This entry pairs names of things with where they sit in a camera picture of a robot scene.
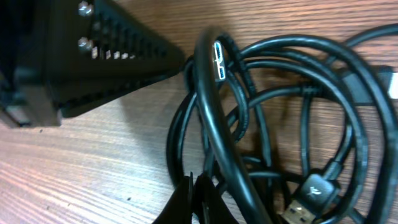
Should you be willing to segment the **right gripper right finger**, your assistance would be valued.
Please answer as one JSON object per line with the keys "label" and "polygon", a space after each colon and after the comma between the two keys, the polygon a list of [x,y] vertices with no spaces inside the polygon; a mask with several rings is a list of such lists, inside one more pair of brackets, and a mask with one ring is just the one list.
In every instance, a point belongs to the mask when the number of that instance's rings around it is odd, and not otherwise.
{"label": "right gripper right finger", "polygon": [[194,185],[193,212],[200,224],[238,224],[212,180],[203,174]]}

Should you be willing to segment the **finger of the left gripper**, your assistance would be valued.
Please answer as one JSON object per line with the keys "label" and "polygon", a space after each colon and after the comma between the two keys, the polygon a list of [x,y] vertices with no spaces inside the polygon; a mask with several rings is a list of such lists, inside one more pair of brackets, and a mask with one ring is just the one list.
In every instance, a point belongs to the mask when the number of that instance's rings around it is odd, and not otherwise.
{"label": "finger of the left gripper", "polygon": [[11,128],[60,126],[184,61],[114,1],[1,0],[1,120]]}

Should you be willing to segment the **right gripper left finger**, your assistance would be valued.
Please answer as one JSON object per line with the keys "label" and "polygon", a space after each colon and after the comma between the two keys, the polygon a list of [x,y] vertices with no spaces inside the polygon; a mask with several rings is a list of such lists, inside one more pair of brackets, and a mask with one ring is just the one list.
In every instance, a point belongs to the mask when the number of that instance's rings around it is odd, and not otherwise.
{"label": "right gripper left finger", "polygon": [[184,176],[153,224],[191,224],[193,213],[193,174]]}

